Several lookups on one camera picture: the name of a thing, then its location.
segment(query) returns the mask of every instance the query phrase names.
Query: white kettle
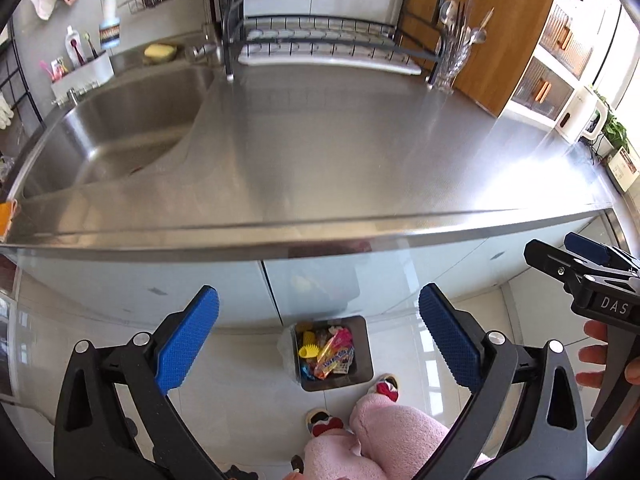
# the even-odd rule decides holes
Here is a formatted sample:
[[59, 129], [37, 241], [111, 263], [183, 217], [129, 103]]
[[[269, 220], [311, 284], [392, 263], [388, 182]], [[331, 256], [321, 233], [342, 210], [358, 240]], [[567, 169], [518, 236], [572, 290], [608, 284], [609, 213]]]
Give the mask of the white kettle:
[[[583, 86], [575, 91], [571, 101], [560, 114], [556, 130], [571, 144], [580, 136], [595, 140], [607, 121], [608, 111], [607, 105], [594, 94], [593, 90]], [[591, 118], [596, 112], [600, 115], [598, 121], [593, 128], [587, 129], [591, 126]]]

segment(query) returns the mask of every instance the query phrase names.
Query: stainless steel countertop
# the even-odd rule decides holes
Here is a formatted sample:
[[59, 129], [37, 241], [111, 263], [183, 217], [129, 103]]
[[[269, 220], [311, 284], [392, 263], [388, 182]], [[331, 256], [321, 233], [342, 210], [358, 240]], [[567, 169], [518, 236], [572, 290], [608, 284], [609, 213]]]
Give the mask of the stainless steel countertop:
[[140, 260], [341, 254], [514, 232], [613, 199], [580, 144], [495, 120], [420, 78], [238, 67], [231, 84], [215, 78], [191, 132], [157, 163], [20, 200], [5, 249]]

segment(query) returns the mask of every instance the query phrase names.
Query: stainless steel sink basin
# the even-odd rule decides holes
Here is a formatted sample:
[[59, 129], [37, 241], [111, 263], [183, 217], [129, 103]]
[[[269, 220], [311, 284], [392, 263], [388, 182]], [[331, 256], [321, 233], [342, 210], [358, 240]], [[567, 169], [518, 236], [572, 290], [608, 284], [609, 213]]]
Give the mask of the stainless steel sink basin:
[[25, 198], [125, 178], [185, 136], [213, 81], [204, 66], [143, 69], [87, 95], [48, 132]]

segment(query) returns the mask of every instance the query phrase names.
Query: yellow spiky object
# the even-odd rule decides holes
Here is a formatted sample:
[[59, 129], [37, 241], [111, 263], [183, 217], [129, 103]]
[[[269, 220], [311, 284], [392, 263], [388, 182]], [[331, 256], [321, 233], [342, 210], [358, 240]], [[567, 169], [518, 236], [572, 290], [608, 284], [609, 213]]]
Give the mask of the yellow spiky object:
[[314, 357], [318, 357], [320, 353], [320, 349], [318, 345], [304, 345], [300, 350], [298, 350], [298, 355], [303, 359], [312, 359]]
[[302, 346], [306, 345], [315, 345], [316, 344], [316, 334], [313, 332], [305, 332], [302, 334]]

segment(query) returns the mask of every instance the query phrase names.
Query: leg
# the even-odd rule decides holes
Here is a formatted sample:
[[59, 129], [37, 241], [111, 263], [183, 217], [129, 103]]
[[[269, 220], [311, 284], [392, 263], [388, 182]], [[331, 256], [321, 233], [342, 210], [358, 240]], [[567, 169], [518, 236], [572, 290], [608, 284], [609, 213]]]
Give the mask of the leg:
[[416, 408], [396, 404], [397, 381], [383, 384], [384, 379], [372, 388], [378, 393], [368, 393], [357, 402], [350, 427], [363, 456], [375, 460], [389, 478], [411, 480], [449, 430]]
[[387, 480], [380, 466], [360, 456], [360, 443], [342, 421], [322, 410], [307, 416], [312, 435], [305, 447], [306, 480]]

